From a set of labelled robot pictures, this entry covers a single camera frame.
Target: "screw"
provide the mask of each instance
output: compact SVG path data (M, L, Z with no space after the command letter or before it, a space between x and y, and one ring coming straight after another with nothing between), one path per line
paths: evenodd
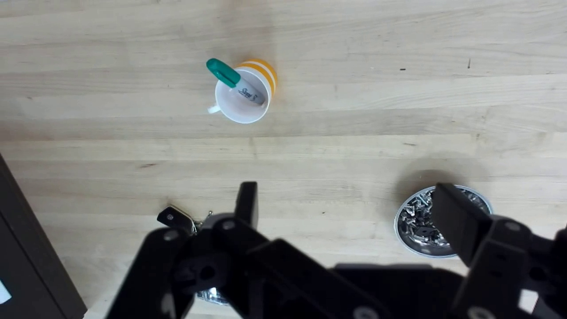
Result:
M482 307L470 307L466 314L470 319L496 319L493 312Z
M519 223L514 223L514 222L507 222L505 227L512 232L519 232L521 230L521 225Z
M234 227L236 227L234 220L224 222L224 230L231 230L231 229L234 229Z
M358 307L353 312L353 319L379 319L378 312L371 307Z
M165 241L176 241L179 237L179 232L177 230L167 230L165 234L163 234L163 239Z

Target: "wooden table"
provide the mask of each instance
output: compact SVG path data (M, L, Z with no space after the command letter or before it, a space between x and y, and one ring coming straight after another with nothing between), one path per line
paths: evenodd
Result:
M232 211L247 179L261 230L328 266L429 262L392 218L436 181L551 236L567 220L565 20L557 0L0 2L0 152L92 319L165 204ZM206 113L209 57L275 64L262 122Z

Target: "white cup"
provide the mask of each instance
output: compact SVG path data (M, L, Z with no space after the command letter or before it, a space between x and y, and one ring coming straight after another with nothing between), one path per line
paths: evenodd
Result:
M222 82L216 82L215 99L216 105L209 108L209 113L224 113L227 119L238 124L254 124L261 121L271 105L271 89L268 80L250 67L236 67L236 71L248 82L254 89L257 89L264 97L264 105L255 105L248 101L239 92L232 90Z

